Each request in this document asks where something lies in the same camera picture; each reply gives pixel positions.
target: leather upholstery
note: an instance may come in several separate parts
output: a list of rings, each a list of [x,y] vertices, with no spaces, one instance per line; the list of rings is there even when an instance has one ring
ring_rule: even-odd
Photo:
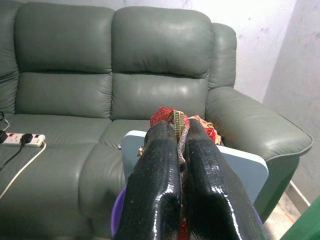
[[[0,111],[7,113],[15,112],[19,72],[14,27],[20,5],[21,3],[13,1],[3,1],[0,4]]]
[[[232,89],[236,45],[231,28],[191,10],[1,0],[0,111],[7,132],[45,134],[47,149],[0,200],[0,237],[110,237],[118,145],[161,106],[205,116],[227,146],[264,157],[265,219],[312,139]],[[16,151],[0,145],[0,163]],[[38,151],[0,172],[0,190]]]
[[[109,74],[24,72],[19,79],[15,112],[107,118],[111,91]]]

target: floor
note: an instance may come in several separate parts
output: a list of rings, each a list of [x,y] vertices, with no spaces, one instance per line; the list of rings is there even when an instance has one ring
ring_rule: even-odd
[[[269,240],[280,240],[300,215],[300,212],[292,203],[288,195],[284,193],[277,206],[264,223],[264,228]]]

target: plug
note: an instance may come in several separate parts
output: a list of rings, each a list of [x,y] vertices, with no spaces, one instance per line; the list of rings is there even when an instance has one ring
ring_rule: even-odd
[[[0,144],[2,144],[6,139],[8,135],[6,134],[5,131],[0,130]]]
[[[31,142],[31,140],[34,138],[34,136],[31,133],[23,134],[20,138],[20,141],[22,144],[28,144]]]

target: sofa armrest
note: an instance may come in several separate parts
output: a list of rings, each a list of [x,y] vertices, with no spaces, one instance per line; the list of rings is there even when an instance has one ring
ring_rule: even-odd
[[[313,138],[260,102],[234,90],[218,87],[208,93],[205,118],[212,122],[227,147],[261,156],[303,155]]]

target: purple object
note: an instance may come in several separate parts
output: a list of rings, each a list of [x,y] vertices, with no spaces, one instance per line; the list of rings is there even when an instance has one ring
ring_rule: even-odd
[[[121,190],[121,192],[119,193],[118,197],[114,202],[112,213],[111,213],[111,236],[114,236],[117,232],[117,229],[120,223],[122,207],[124,205],[125,195],[126,195],[126,187],[124,187]]]

